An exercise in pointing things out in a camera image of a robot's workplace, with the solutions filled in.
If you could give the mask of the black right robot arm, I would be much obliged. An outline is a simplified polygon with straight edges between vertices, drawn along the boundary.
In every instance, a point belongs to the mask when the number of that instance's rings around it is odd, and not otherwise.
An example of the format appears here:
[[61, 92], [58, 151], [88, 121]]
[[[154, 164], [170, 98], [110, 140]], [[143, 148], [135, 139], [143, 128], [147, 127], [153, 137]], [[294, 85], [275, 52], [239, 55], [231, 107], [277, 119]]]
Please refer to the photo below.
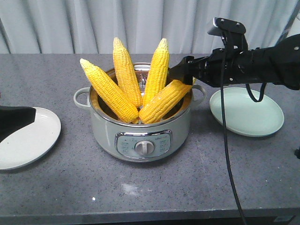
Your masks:
[[292, 90], [300, 88], [300, 36], [293, 35], [274, 47], [241, 51], [229, 47], [210, 56], [186, 56], [169, 69], [169, 77], [191, 85], [196, 78], [211, 87], [273, 83]]

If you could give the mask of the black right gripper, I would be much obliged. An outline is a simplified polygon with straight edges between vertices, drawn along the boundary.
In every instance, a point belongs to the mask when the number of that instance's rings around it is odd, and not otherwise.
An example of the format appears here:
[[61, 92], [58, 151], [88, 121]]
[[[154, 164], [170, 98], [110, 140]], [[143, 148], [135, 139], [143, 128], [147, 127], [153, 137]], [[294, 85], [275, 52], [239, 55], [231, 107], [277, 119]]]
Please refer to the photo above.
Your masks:
[[196, 78], [214, 88], [222, 84], [239, 84], [233, 68], [233, 60], [239, 53], [239, 49], [217, 48], [209, 56], [185, 56], [178, 65], [169, 69], [169, 77], [186, 85], [192, 85], [193, 78]]

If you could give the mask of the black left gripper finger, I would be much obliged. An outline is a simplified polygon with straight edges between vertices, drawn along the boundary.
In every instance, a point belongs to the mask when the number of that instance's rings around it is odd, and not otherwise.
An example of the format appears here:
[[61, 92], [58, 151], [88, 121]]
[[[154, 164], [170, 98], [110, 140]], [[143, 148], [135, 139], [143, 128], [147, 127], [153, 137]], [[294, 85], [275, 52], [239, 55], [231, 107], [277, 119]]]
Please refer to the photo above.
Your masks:
[[35, 121], [36, 109], [27, 106], [0, 106], [0, 141]]

